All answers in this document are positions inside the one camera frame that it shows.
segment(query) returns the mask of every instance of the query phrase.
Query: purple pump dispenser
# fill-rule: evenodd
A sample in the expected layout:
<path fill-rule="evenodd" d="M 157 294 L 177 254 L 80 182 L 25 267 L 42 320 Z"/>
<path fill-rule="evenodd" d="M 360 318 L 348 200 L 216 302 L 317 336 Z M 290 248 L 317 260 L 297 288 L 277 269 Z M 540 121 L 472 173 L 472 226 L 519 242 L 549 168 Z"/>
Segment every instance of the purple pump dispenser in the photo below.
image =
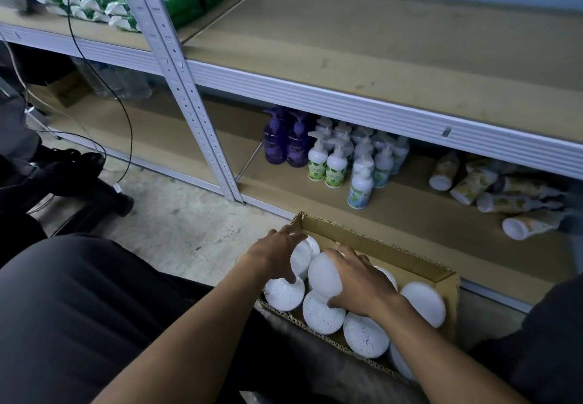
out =
<path fill-rule="evenodd" d="M 281 164 L 288 156 L 288 131 L 280 118 L 280 109 L 264 109 L 264 112 L 271 114 L 271 120 L 263 129 L 265 159 L 271 164 Z"/>
<path fill-rule="evenodd" d="M 304 125 L 304 119 L 308 115 L 302 111 L 291 111 L 296 118 L 293 128 L 288 136 L 288 163 L 294 168 L 302 168 L 308 164 L 308 151 L 310 150 L 310 137 Z"/>

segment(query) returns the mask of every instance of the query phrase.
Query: forearm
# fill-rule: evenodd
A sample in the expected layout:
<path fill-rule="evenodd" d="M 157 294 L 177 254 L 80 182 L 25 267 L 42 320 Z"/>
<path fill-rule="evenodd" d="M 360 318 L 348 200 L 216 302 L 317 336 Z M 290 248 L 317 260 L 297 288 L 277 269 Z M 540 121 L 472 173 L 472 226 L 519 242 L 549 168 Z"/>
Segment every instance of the forearm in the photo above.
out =
<path fill-rule="evenodd" d="M 389 335 L 431 404 L 528 404 L 512 387 L 429 325 L 405 297 L 383 298 L 371 314 Z"/>
<path fill-rule="evenodd" d="M 250 259 L 235 268 L 130 363 L 94 404 L 212 403 L 262 286 Z"/>

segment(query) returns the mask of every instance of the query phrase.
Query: left hand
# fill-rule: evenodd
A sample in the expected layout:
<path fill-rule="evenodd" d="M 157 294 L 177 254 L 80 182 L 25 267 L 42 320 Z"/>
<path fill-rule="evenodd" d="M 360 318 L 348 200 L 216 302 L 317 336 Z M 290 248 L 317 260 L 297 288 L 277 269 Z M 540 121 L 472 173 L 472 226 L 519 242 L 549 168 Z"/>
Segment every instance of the left hand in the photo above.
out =
<path fill-rule="evenodd" d="M 295 275 L 292 272 L 290 258 L 295 247 L 306 238 L 307 235 L 286 224 L 279 232 L 275 229 L 267 232 L 267 236 L 260 238 L 251 246 L 241 256 L 241 260 L 257 264 L 268 279 L 285 278 L 293 283 Z"/>

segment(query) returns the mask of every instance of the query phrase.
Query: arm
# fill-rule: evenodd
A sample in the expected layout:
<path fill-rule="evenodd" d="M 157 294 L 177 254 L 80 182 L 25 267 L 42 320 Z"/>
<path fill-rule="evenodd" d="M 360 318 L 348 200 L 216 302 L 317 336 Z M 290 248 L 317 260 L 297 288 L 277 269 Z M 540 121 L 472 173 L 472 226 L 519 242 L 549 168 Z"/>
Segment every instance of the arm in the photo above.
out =
<path fill-rule="evenodd" d="M 199 404 L 217 398 L 245 322 L 270 278 L 294 281 L 303 234 L 269 231 L 204 298 L 105 387 L 93 404 Z"/>
<path fill-rule="evenodd" d="M 372 318 L 390 338 L 432 404 L 528 404 L 512 387 L 462 352 L 430 324 L 388 279 L 353 249 L 326 249 L 334 261 L 342 292 L 330 300 Z"/>

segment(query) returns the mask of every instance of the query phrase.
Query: green label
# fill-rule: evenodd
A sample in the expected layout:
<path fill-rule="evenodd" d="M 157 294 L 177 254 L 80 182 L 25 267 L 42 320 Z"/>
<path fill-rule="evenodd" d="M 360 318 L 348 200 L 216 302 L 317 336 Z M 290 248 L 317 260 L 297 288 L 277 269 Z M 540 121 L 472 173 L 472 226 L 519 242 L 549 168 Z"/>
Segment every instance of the green label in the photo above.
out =
<path fill-rule="evenodd" d="M 344 183 L 344 177 L 346 175 L 346 168 L 341 171 L 337 171 L 328 167 L 326 169 L 326 186 L 328 187 L 341 187 Z"/>
<path fill-rule="evenodd" d="M 350 192 L 348 193 L 348 205 L 354 209 L 364 209 L 368 204 L 370 192 L 362 192 L 350 185 Z"/>
<path fill-rule="evenodd" d="M 375 168 L 373 172 L 374 186 L 379 189 L 385 187 L 390 177 L 390 169 Z"/>
<path fill-rule="evenodd" d="M 308 178 L 312 181 L 322 181 L 326 178 L 326 163 L 317 164 L 308 160 Z"/>

